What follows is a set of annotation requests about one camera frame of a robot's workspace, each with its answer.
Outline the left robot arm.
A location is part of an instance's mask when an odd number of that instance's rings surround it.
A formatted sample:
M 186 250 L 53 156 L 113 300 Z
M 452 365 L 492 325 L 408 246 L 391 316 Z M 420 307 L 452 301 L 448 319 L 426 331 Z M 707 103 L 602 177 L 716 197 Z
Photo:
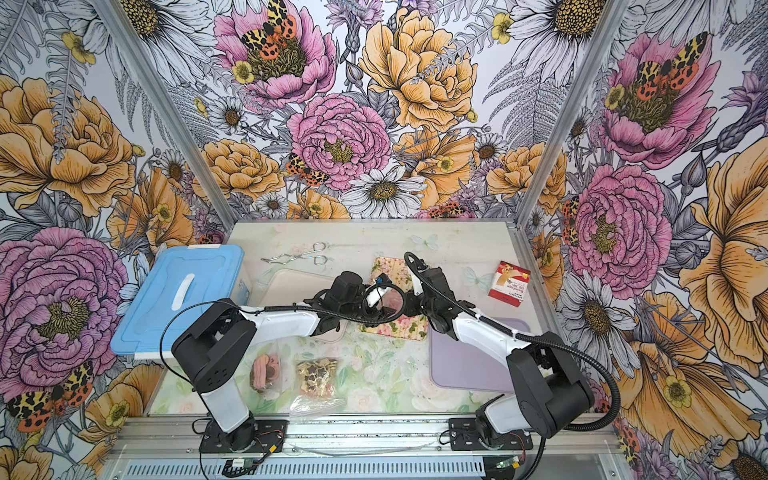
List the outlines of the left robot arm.
M 405 292 L 387 276 L 372 284 L 350 271 L 331 286 L 289 305 L 241 306 L 230 298 L 204 302 L 206 310 L 171 345 L 171 355 L 212 417 L 230 448 L 242 450 L 255 437 L 253 415 L 234 379 L 253 343 L 289 337 L 313 337 L 349 321 L 378 326 L 398 319 L 403 309 L 388 307 L 384 297 Z

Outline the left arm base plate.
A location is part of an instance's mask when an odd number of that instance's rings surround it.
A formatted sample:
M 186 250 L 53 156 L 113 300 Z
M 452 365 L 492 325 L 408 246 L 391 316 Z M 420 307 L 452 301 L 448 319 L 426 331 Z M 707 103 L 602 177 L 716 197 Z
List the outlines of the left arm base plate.
M 202 434 L 203 454 L 264 454 L 281 452 L 288 430 L 287 419 L 247 419 L 230 433 L 211 420 Z

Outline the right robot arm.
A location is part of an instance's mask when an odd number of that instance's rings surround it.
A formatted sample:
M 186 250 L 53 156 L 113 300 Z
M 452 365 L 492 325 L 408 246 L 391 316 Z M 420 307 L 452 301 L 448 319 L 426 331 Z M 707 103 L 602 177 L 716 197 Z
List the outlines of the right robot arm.
M 550 439 L 563 430 L 587 432 L 605 426 L 604 419 L 577 421 L 595 402 L 576 362 L 579 352 L 552 332 L 521 333 L 474 304 L 457 300 L 442 269 L 412 253 L 405 255 L 405 263 L 414 287 L 405 300 L 407 312 L 425 315 L 437 333 L 474 347 L 508 372 L 513 392 L 486 402 L 475 413 L 475 429 L 483 442 L 518 430 Z

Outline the ziploc bag pink cookies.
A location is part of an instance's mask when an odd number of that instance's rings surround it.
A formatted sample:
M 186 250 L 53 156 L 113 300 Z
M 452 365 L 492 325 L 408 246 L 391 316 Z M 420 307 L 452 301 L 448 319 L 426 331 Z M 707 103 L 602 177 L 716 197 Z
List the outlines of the ziploc bag pink cookies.
M 381 321 L 395 321 L 406 314 L 409 302 L 407 292 L 395 284 L 377 285 L 373 299 L 379 307 Z

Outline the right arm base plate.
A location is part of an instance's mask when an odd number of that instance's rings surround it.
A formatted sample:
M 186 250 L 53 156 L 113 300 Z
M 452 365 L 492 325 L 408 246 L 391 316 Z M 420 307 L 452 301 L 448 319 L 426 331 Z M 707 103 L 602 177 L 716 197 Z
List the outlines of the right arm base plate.
M 499 434 L 477 419 L 463 417 L 448 420 L 448 428 L 440 434 L 439 443 L 449 445 L 452 451 L 523 452 L 533 448 L 533 440 L 524 430 Z

